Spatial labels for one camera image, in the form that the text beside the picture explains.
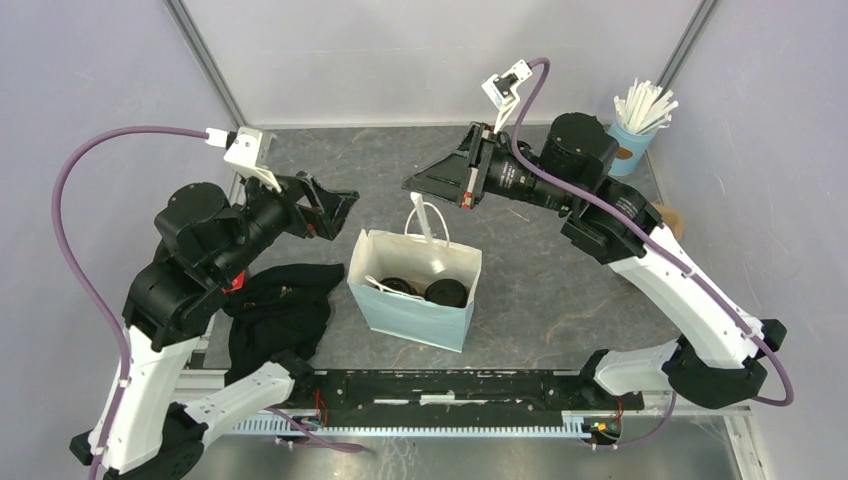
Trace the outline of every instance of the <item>gray tabletop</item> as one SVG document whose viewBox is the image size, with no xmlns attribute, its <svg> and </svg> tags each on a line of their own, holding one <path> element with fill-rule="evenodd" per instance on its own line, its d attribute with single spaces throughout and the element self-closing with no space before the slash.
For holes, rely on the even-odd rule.
<svg viewBox="0 0 848 480">
<path fill-rule="evenodd" d="M 344 231 L 322 239 L 280 239 L 253 271 L 288 263 L 344 263 L 361 229 L 401 233 L 412 207 L 405 176 L 444 158 L 466 127 L 310 129 L 276 132 L 269 164 L 279 174 L 303 170 L 329 189 L 361 199 Z M 541 149 L 547 127 L 522 140 Z M 659 199 L 647 162 L 627 183 Z M 483 251 L 475 310 L 462 353 L 372 332 L 345 283 L 330 295 L 333 314 L 311 363 L 316 368 L 578 369 L 597 349 L 633 350 L 679 333 L 638 289 L 573 247 L 553 212 L 487 195 L 473 211 L 439 204 L 451 239 Z M 431 222 L 434 234 L 441 226 Z M 204 366 L 228 368 L 229 321 L 215 323 Z"/>
</svg>

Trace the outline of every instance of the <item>white wall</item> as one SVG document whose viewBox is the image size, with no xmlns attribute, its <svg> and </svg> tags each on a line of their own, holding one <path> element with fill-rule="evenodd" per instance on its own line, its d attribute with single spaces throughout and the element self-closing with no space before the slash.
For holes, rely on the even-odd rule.
<svg viewBox="0 0 848 480">
<path fill-rule="evenodd" d="M 4 1 L 0 65 L 0 478 L 83 478 L 68 444 L 97 421 L 118 355 L 56 246 L 55 175 L 112 128 L 231 125 L 159 1 Z M 152 257 L 153 216 L 190 181 L 228 185 L 222 163 L 202 141 L 152 137 L 114 140 L 80 162 L 68 237 L 113 311 Z"/>
<path fill-rule="evenodd" d="M 839 478 L 848 440 L 848 4 L 725 1 L 652 158 L 685 246 L 737 302 L 780 318 L 797 391 L 756 416 L 770 478 Z M 780 396 L 772 376 L 768 392 Z"/>
<path fill-rule="evenodd" d="M 186 0 L 248 123 L 494 121 L 480 89 L 520 58 L 552 77 L 529 114 L 612 118 L 655 79 L 698 0 Z"/>
</svg>

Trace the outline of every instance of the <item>brown object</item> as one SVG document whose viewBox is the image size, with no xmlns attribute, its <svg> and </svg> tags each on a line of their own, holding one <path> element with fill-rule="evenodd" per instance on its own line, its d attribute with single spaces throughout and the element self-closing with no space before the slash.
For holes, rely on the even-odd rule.
<svg viewBox="0 0 848 480">
<path fill-rule="evenodd" d="M 671 233 L 674 234 L 674 238 L 679 242 L 683 239 L 683 215 L 680 214 L 677 210 L 666 207 L 665 205 L 660 205 L 658 203 L 652 203 L 651 205 L 660 212 L 660 215 L 663 217 L 663 223 L 668 225 L 668 228 L 671 229 Z"/>
</svg>

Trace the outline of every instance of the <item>black cloth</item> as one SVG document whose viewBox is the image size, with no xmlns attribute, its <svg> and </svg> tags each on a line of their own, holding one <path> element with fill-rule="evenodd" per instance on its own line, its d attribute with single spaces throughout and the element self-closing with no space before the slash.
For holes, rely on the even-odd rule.
<svg viewBox="0 0 848 480">
<path fill-rule="evenodd" d="M 224 383 L 250 375 L 283 350 L 304 360 L 315 355 L 330 318 L 327 295 L 342 278 L 342 264 L 283 265 L 256 274 L 227 295 L 232 366 Z"/>
</svg>

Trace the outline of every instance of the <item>red object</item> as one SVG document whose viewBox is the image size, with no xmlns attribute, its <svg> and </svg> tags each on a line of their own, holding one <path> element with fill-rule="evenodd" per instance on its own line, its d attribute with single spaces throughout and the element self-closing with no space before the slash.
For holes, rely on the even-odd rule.
<svg viewBox="0 0 848 480">
<path fill-rule="evenodd" d="M 241 289 L 241 287 L 244 286 L 244 276 L 246 273 L 247 271 L 239 273 L 238 276 L 233 279 L 231 283 L 232 286 L 230 288 L 223 289 L 224 293 L 235 292 L 236 290 Z"/>
</svg>

